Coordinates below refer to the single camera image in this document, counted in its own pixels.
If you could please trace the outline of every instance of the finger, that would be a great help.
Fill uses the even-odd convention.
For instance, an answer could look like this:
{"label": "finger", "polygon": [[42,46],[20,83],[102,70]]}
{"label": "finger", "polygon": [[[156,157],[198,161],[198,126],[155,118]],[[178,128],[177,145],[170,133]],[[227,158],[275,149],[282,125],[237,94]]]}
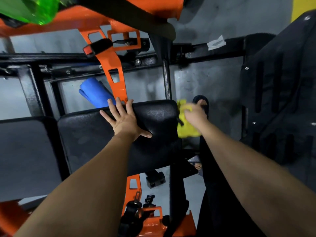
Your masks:
{"label": "finger", "polygon": [[126,111],[129,115],[133,115],[135,116],[135,113],[133,111],[133,107],[132,107],[132,103],[133,103],[133,99],[128,100],[128,102],[126,103]]}
{"label": "finger", "polygon": [[116,108],[118,109],[118,112],[121,116],[126,115],[126,111],[124,110],[121,99],[119,97],[116,98]]}
{"label": "finger", "polygon": [[149,131],[145,131],[145,130],[142,130],[140,135],[147,137],[147,138],[152,138],[152,136],[153,136],[152,133],[150,133]]}
{"label": "finger", "polygon": [[104,119],[113,127],[115,125],[115,120],[113,120],[111,117],[109,117],[108,114],[105,113],[105,111],[101,110],[100,114],[103,116]]}
{"label": "finger", "polygon": [[118,120],[120,118],[120,115],[118,114],[118,112],[116,111],[116,107],[114,106],[113,102],[111,99],[108,99],[107,102],[109,103],[109,108],[110,108],[110,112],[112,113],[112,115],[114,116],[114,118],[116,120]]}
{"label": "finger", "polygon": [[197,102],[197,105],[207,105],[207,102],[206,102],[206,100],[199,100],[198,102]]}

